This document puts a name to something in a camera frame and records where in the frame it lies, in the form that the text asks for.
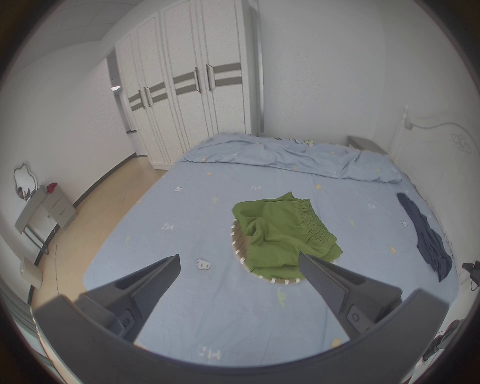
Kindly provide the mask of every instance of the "red cloth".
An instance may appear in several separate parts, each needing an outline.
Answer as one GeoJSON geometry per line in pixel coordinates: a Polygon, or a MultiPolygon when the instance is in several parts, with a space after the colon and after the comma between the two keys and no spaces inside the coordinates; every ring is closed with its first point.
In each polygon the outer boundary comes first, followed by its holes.
{"type": "Polygon", "coordinates": [[[48,187],[47,187],[47,192],[48,193],[53,193],[53,191],[55,190],[55,187],[57,186],[57,183],[51,183],[48,187]]]}

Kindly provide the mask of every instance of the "green clothing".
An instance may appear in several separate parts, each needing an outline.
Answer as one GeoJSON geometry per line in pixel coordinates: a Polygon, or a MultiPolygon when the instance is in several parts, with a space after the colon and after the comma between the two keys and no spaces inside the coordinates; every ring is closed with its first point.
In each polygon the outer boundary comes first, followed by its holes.
{"type": "Polygon", "coordinates": [[[238,203],[233,215],[244,236],[252,236],[246,265],[266,278],[303,278],[298,268],[299,253],[332,262],[342,250],[310,204],[293,197],[238,203]]]}

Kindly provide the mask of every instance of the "white wardrobe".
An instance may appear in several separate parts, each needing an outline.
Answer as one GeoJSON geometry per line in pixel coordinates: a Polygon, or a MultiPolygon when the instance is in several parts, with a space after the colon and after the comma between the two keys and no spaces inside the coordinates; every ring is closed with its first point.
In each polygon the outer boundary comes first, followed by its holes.
{"type": "Polygon", "coordinates": [[[116,45],[130,117],[156,169],[218,133],[257,134],[248,0],[182,0],[116,45]]]}

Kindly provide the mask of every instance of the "wardrobe handle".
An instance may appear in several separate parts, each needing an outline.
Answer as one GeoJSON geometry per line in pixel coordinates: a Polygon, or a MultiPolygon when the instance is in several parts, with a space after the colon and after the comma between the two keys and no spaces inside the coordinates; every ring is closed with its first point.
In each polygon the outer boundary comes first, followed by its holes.
{"type": "Polygon", "coordinates": [[[147,98],[147,103],[148,103],[148,106],[151,107],[152,106],[152,103],[150,103],[150,99],[148,97],[148,94],[149,94],[149,90],[150,88],[147,88],[147,87],[144,87],[144,90],[145,90],[145,97],[147,98]]]}
{"type": "Polygon", "coordinates": [[[210,81],[210,68],[212,68],[212,70],[213,70],[213,67],[212,67],[211,65],[208,65],[208,64],[207,64],[208,90],[209,90],[210,92],[212,92],[213,87],[212,87],[212,82],[210,81]]]}
{"type": "Polygon", "coordinates": [[[202,93],[202,91],[200,90],[200,83],[198,82],[198,68],[195,67],[195,70],[193,71],[193,75],[195,77],[195,86],[197,87],[197,91],[202,93]]]}
{"type": "Polygon", "coordinates": [[[142,103],[142,108],[146,109],[144,104],[144,99],[142,98],[142,91],[140,89],[138,90],[138,94],[140,95],[140,102],[142,103]]]}

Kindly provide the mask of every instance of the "bed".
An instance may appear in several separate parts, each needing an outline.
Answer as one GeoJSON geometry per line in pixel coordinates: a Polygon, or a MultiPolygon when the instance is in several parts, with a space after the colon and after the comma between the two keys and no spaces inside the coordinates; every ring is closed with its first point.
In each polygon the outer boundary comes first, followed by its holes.
{"type": "Polygon", "coordinates": [[[303,359],[348,341],[307,281],[270,284],[249,274],[235,257],[232,207],[287,192],[310,199],[338,238],[339,266],[400,287],[404,299],[423,288],[448,303],[455,300],[456,266],[439,283],[417,249],[415,227],[396,194],[407,194],[441,236],[442,228],[412,182],[385,156],[359,158],[356,150],[316,144],[328,158],[328,166],[317,172],[310,159],[297,165],[289,158],[309,143],[241,135],[250,141],[250,152],[242,157],[230,139],[218,135],[209,139],[213,147],[186,154],[188,161],[177,163],[125,216],[84,275],[87,289],[94,289],[180,255],[181,273],[136,345],[187,362],[245,367],[303,359]],[[275,152],[272,162],[269,146],[288,150],[275,152]],[[345,157],[347,165],[337,162],[345,157]],[[199,270],[197,259],[211,268],[199,270]]]}

